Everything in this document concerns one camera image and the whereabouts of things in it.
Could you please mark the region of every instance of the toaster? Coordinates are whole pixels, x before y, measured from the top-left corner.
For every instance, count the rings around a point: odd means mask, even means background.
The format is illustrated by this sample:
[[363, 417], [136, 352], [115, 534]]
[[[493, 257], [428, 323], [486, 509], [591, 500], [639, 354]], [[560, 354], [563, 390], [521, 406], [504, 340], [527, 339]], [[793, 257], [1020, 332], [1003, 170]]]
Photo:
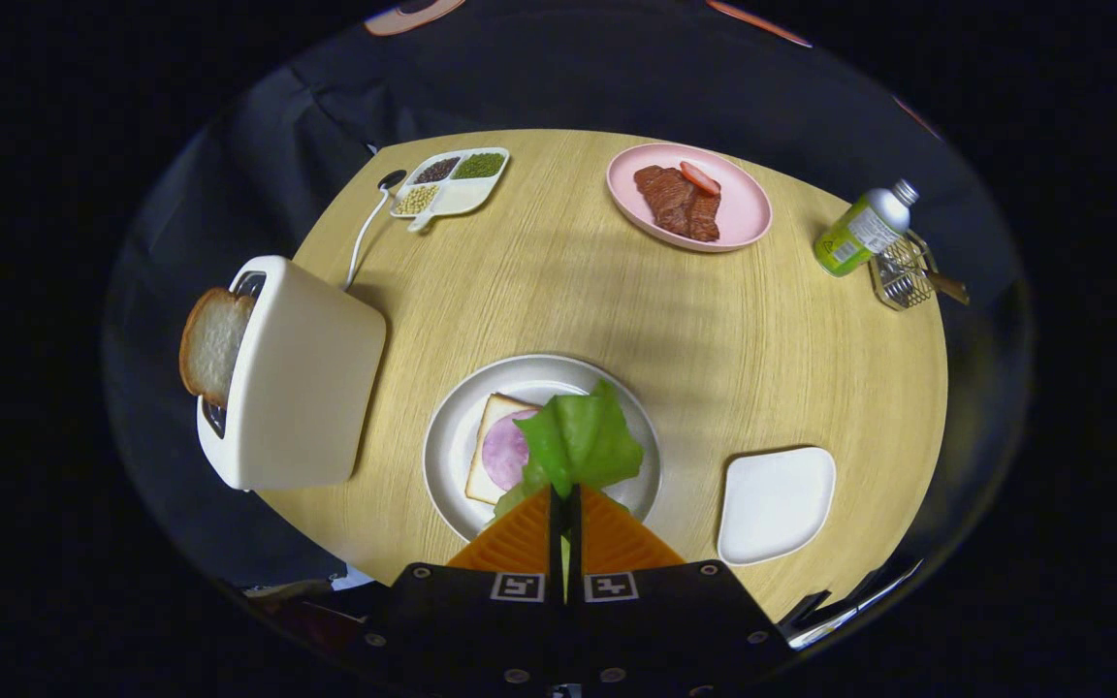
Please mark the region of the toaster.
[[226, 408], [195, 399], [195, 431], [237, 489], [337, 485], [351, 477], [385, 345], [385, 317], [280, 256], [240, 267], [256, 297]]

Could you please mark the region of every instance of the bread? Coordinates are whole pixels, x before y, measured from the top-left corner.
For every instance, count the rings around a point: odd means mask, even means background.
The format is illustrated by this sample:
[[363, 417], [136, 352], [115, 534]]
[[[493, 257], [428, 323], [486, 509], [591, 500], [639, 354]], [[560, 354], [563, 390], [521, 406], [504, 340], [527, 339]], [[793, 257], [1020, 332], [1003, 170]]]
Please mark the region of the bread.
[[188, 392], [227, 407], [231, 372], [256, 302], [252, 296], [211, 288], [192, 305], [179, 344], [179, 375]]
[[494, 485], [489, 474], [485, 472], [485, 463], [481, 459], [485, 434], [503, 417], [524, 410], [540, 410], [540, 408], [528, 405], [527, 402], [514, 401], [505, 396], [505, 394], [499, 393], [490, 394], [488, 401], [485, 401], [485, 411], [481, 412], [481, 424], [477, 430], [477, 451], [474, 451], [474, 462], [468, 468], [468, 485], [465, 486], [465, 496], [468, 496], [469, 499], [477, 499], [478, 503], [485, 504], [497, 504], [499, 496], [505, 494], [506, 490]]

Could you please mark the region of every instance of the toaster cord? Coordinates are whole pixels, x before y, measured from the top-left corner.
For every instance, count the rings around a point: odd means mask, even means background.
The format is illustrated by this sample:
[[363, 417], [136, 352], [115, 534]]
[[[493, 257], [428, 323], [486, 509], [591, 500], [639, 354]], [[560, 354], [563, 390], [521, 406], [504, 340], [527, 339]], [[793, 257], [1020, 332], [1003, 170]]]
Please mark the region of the toaster cord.
[[382, 210], [382, 204], [385, 204], [385, 200], [391, 198], [391, 193], [385, 187], [378, 187], [378, 191], [382, 193], [381, 202], [378, 202], [378, 208], [373, 209], [372, 213], [364, 219], [364, 224], [360, 227], [360, 233], [356, 235], [356, 243], [351, 248], [351, 265], [347, 266], [347, 281], [342, 285], [343, 290], [349, 290], [351, 288], [351, 279], [356, 275], [356, 257], [360, 256], [360, 241], [364, 239], [364, 231], [369, 230], [369, 224], [373, 222], [373, 218], [378, 217], [378, 211]]

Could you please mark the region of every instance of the bottle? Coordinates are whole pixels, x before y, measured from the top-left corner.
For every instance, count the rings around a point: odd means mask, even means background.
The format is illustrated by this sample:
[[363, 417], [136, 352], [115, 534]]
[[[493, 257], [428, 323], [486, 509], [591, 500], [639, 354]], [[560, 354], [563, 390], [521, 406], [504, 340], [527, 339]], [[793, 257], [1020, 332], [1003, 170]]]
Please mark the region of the bottle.
[[908, 232], [911, 207], [918, 194], [900, 179], [890, 189], [870, 189], [842, 213], [830, 230], [812, 243], [821, 268], [832, 276], [847, 276], [870, 257], [886, 250]]

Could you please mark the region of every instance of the wooden table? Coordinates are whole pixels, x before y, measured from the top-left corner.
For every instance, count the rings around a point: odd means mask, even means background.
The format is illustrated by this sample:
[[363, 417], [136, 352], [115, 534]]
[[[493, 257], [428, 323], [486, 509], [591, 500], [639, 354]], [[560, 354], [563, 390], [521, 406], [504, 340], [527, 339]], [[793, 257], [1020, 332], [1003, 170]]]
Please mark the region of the wooden table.
[[[698, 254], [615, 210], [607, 164], [649, 138], [570, 131], [442, 136], [384, 147], [313, 227], [296, 262], [342, 283], [376, 182], [440, 151], [500, 145], [510, 162], [484, 207], [429, 233], [382, 212], [351, 293], [386, 316], [385, 354], [350, 481], [261, 491], [298, 530], [390, 584], [409, 562], [447, 562], [462, 539], [426, 494], [430, 415], [497, 358], [566, 354], [602, 366], [656, 424], [663, 476], [649, 525], [688, 561], [717, 556], [733, 456], [825, 448], [838, 463], [829, 520], [802, 551], [735, 567], [772, 619], [806, 593], [846, 596], [911, 525], [943, 441], [947, 361], [937, 302], [896, 313], [868, 266], [832, 278], [812, 240], [848, 208], [731, 157], [766, 190], [756, 245]], [[866, 187], [872, 182], [865, 182]]]

